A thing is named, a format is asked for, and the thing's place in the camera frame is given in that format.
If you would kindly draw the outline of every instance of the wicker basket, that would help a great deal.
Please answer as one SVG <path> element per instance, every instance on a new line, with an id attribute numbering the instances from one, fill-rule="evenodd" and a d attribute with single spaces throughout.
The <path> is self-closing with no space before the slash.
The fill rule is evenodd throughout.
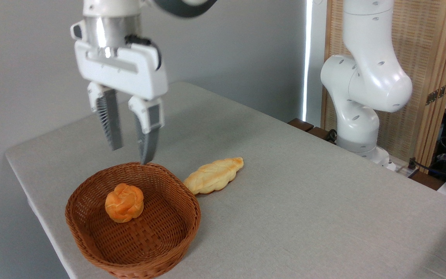
<path id="1" fill-rule="evenodd" d="M 144 192 L 144 211 L 116 223 L 105 211 L 106 196 L 119 183 Z M 195 196 L 166 168 L 126 163 L 101 170 L 70 196 L 65 217 L 83 256 L 118 278 L 153 278 L 184 257 L 196 235 L 201 211 Z"/>

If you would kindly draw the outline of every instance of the gray wall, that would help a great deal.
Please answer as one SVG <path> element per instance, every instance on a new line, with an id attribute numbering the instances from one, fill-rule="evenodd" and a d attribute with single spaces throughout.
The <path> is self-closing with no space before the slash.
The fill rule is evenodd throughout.
<path id="1" fill-rule="evenodd" d="M 90 114 L 68 31 L 81 5 L 0 1 L 0 278 L 67 277 L 4 152 Z M 191 21 L 150 8 L 143 24 L 170 81 L 191 81 L 283 121 L 300 116 L 303 0 L 220 0 Z"/>

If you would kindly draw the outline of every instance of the bread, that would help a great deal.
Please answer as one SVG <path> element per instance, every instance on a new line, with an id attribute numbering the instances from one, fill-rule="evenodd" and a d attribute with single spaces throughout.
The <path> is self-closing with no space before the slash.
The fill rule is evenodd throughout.
<path id="1" fill-rule="evenodd" d="M 217 160 L 200 167 L 185 179 L 184 184 L 194 195 L 219 191 L 235 179 L 237 171 L 243 166 L 242 157 Z"/>
<path id="2" fill-rule="evenodd" d="M 105 209 L 113 221 L 128 222 L 144 210 L 144 194 L 135 186 L 120 183 L 106 197 Z"/>

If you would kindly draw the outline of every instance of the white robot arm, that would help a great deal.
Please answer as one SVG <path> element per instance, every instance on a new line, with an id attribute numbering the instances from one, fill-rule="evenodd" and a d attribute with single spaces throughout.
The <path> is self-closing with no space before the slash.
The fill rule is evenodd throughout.
<path id="1" fill-rule="evenodd" d="M 206 12 L 216 0 L 153 0 L 180 17 Z M 165 123 L 161 97 L 168 80 L 159 48 L 141 37 L 140 12 L 150 0 L 84 0 L 84 19 L 72 25 L 75 56 L 88 86 L 91 109 L 99 115 L 113 150 L 121 148 L 117 91 L 131 95 L 129 108 L 136 124 L 140 162 L 156 152 L 159 128 Z"/>
<path id="2" fill-rule="evenodd" d="M 393 3 L 345 0 L 343 41 L 352 56 L 334 55 L 321 71 L 336 110 L 337 145 L 385 167 L 389 155 L 376 146 L 379 119 L 373 109 L 398 111 L 412 93 L 391 42 Z"/>

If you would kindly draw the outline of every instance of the table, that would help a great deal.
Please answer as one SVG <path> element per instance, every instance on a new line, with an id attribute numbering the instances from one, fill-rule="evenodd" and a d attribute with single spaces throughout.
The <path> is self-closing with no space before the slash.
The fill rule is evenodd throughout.
<path id="1" fill-rule="evenodd" d="M 171 84 L 164 101 L 155 163 L 181 180 L 216 159 L 245 165 L 223 191 L 198 196 L 198 234 L 161 278 L 446 277 L 446 196 L 188 83 Z M 80 254 L 64 208 L 89 176 L 138 160 L 126 104 L 120 116 L 125 146 L 115 152 L 96 116 L 7 152 L 73 279 L 111 278 Z"/>

